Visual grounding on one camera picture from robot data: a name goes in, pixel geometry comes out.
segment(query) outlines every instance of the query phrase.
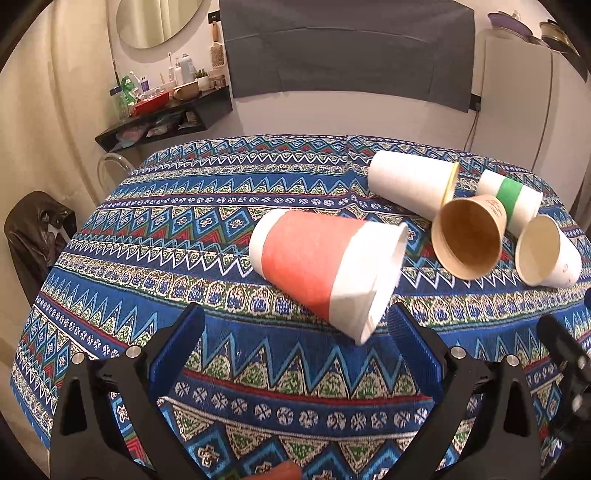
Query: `electrical outlet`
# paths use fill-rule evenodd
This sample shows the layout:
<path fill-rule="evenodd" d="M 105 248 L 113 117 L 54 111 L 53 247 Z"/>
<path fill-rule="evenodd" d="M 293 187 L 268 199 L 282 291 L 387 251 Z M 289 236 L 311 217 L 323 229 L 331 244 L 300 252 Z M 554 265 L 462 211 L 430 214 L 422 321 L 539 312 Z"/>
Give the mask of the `electrical outlet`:
<path fill-rule="evenodd" d="M 207 21 L 209 23 L 221 22 L 222 19 L 220 17 L 220 11 L 219 10 L 216 10 L 215 12 L 209 12 L 207 14 Z"/>
<path fill-rule="evenodd" d="M 482 102 L 482 97 L 480 95 L 475 95 L 474 93 L 470 95 L 470 110 L 474 110 L 476 112 L 480 111 L 480 103 Z"/>

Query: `power cord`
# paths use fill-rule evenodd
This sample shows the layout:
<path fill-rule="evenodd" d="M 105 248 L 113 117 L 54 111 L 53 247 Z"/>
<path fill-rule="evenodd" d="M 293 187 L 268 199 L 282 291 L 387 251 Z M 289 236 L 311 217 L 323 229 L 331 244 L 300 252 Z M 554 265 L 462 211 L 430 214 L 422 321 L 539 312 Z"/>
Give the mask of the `power cord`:
<path fill-rule="evenodd" d="M 464 144 L 464 151 L 467 152 L 472 150 L 472 144 L 474 143 L 474 137 L 476 136 L 476 124 L 478 123 L 478 117 L 480 116 L 480 102 L 476 102 L 474 110 L 476 110 L 476 115 L 474 116 L 474 121 L 472 122 L 470 133 L 468 133 L 466 143 Z"/>

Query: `red paper cup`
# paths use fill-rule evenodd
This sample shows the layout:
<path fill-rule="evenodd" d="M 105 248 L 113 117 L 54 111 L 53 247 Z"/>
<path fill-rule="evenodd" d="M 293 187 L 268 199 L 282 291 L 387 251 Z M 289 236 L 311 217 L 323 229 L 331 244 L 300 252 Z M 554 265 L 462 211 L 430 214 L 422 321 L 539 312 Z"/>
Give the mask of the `red paper cup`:
<path fill-rule="evenodd" d="M 255 271 L 350 336 L 367 341 L 400 280 L 408 227 L 276 209 L 249 244 Z"/>

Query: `patterned tablecloth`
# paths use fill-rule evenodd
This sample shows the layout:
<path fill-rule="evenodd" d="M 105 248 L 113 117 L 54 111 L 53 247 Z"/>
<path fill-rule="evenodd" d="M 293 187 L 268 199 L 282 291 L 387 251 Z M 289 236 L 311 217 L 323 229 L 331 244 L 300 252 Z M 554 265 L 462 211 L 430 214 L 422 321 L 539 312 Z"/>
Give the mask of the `patterned tablecloth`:
<path fill-rule="evenodd" d="M 378 150 L 427 155 L 461 165 L 457 196 L 473 194 L 484 168 L 544 192 L 551 215 L 583 257 L 578 284 L 528 288 L 514 268 L 515 238 L 504 239 L 497 268 L 460 281 L 441 268 L 430 222 L 368 192 Z M 305 478 L 379 480 L 413 438 L 432 402 L 417 391 L 381 323 L 363 346 L 321 323 L 256 274 L 248 242 L 270 209 L 293 207 L 409 227 L 394 299 L 422 325 L 471 355 L 514 353 L 526 366 L 542 464 L 561 443 L 548 436 L 560 373 L 535 334 L 556 312 L 591 347 L 591 244 L 536 175 L 468 153 L 367 137 L 245 137 L 189 143 L 152 155 L 85 223 L 62 253 L 27 319 L 11 384 L 49 445 L 52 416 L 69 360 L 119 355 L 145 345 L 190 301 L 203 305 L 206 330 L 159 405 L 192 457 L 212 478 L 264 472 L 291 459 Z M 444 459 L 457 459 L 477 399 Z M 125 406 L 113 412 L 138 461 L 145 453 Z"/>

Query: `gray cloth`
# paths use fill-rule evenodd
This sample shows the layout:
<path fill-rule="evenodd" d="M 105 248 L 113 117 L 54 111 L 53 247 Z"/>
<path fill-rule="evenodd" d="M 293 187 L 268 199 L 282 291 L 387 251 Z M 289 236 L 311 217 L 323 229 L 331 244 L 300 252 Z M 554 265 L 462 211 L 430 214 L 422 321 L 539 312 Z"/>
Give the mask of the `gray cloth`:
<path fill-rule="evenodd" d="M 467 112 L 474 11 L 452 0 L 220 0 L 234 97 L 384 93 Z"/>

